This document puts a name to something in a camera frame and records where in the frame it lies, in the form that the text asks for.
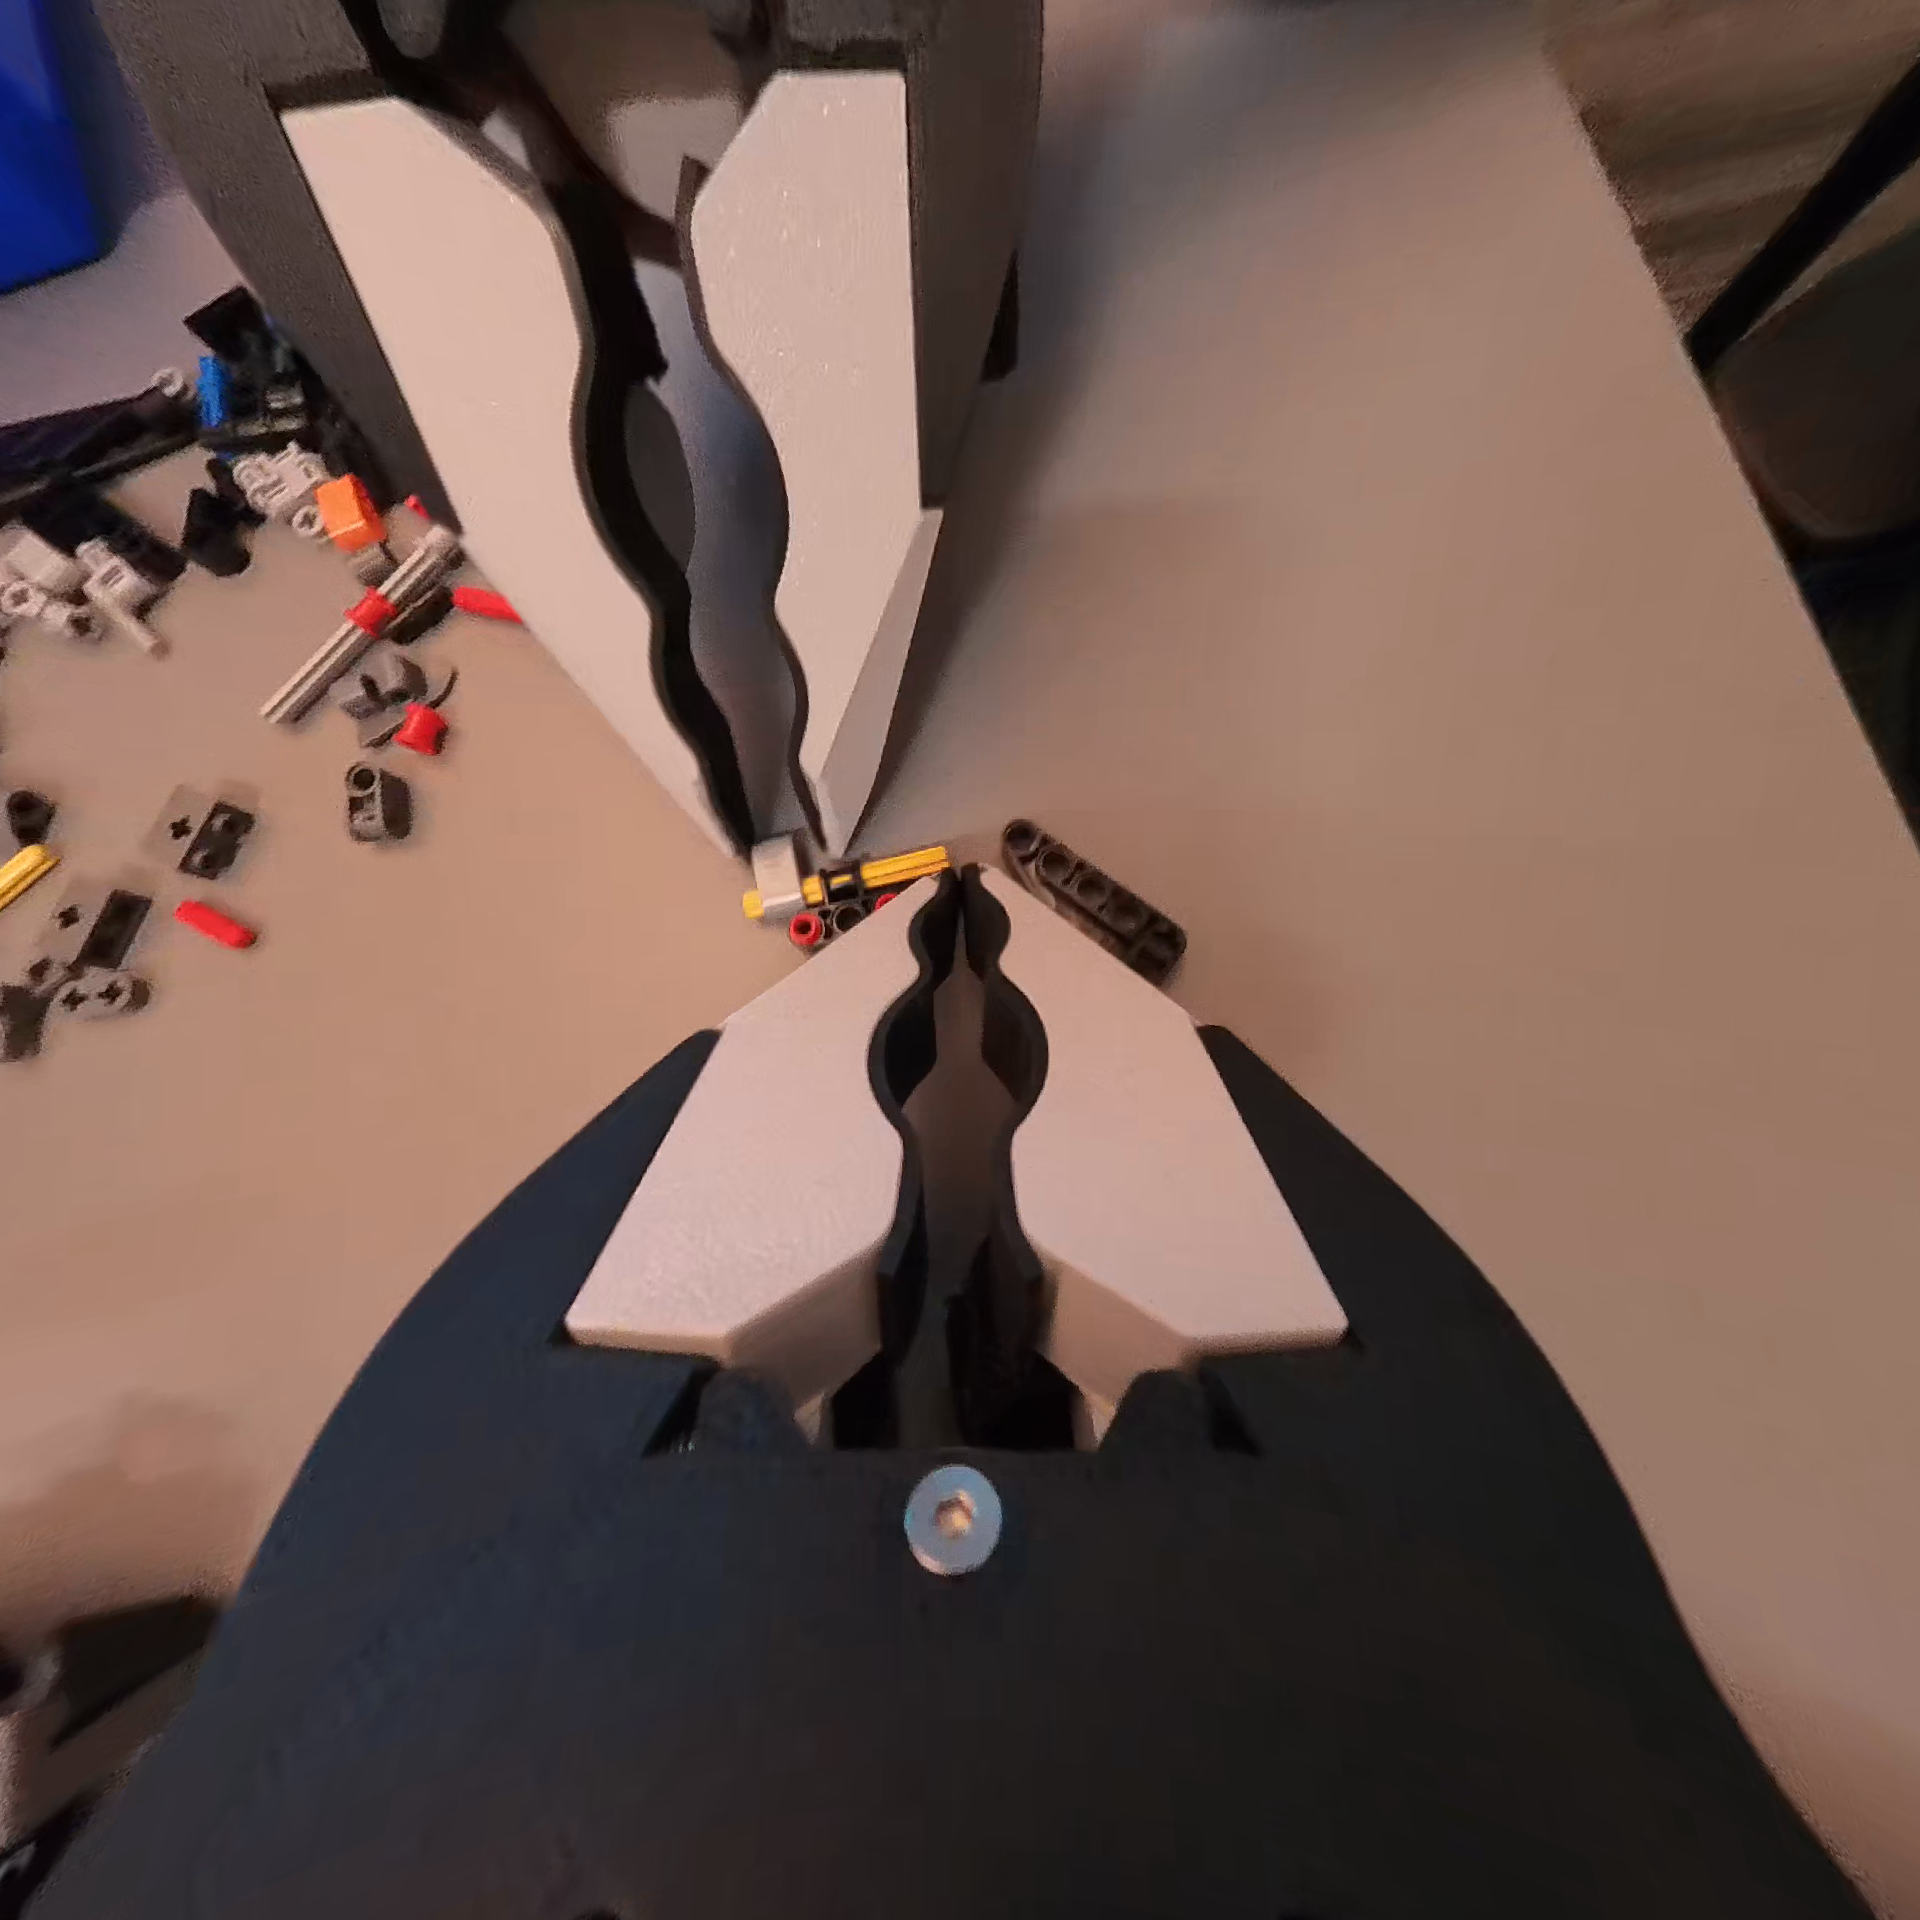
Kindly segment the blue plastic bin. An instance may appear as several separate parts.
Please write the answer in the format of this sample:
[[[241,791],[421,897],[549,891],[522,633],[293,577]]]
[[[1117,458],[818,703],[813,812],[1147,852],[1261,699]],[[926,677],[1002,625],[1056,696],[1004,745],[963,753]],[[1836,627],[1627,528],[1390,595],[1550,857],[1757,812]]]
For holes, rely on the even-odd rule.
[[[42,3],[2,5],[2,296],[83,271],[109,248],[81,124]]]

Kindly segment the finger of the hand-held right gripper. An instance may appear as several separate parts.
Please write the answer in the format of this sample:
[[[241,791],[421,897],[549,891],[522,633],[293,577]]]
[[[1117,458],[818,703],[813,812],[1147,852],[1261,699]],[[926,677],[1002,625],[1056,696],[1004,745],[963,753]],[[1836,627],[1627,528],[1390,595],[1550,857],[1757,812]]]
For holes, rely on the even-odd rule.
[[[282,129],[473,563],[662,793],[745,855],[752,805],[692,656],[685,564],[633,469],[642,411],[668,492],[685,492],[625,236],[580,184],[546,188],[397,95],[294,108]]]
[[[794,761],[838,857],[881,780],[944,527],[922,475],[906,79],[774,73],[712,169],[685,161],[680,240],[694,329],[780,469]]]

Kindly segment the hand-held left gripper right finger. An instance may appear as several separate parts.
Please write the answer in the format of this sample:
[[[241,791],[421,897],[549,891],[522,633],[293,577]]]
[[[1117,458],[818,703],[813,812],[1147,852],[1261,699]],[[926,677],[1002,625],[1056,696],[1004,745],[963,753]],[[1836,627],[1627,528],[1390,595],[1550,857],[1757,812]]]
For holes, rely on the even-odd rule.
[[[1013,883],[963,874],[980,1058],[1011,1103],[961,1290],[973,1444],[1069,1444],[1141,1376],[1331,1349],[1329,1276],[1200,1026]]]

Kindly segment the yellow lego axle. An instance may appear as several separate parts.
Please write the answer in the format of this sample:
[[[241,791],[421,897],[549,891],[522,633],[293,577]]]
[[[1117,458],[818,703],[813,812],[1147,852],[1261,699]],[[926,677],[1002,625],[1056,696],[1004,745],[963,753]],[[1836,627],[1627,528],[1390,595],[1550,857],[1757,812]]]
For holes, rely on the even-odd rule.
[[[806,906],[828,895],[858,890],[899,890],[937,879],[950,866],[946,849],[915,849],[897,855],[849,857],[824,866],[806,865]]]

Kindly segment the partly built lego car model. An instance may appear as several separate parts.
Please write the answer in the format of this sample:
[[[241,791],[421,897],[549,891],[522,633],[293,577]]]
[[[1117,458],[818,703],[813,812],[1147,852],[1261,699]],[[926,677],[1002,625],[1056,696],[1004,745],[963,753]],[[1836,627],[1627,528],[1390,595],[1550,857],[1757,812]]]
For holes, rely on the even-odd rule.
[[[117,1788],[181,1713],[225,1612],[203,1596],[81,1616],[4,1650],[2,1848]]]

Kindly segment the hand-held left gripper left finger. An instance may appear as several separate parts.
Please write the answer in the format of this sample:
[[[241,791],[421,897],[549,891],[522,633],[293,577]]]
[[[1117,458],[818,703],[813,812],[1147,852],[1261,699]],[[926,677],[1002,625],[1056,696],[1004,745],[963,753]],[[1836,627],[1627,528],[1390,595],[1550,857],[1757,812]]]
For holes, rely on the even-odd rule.
[[[928,1283],[924,1164],[906,1113],[937,1060],[956,872],[716,1034],[565,1333],[772,1380],[837,1448],[899,1437]]]

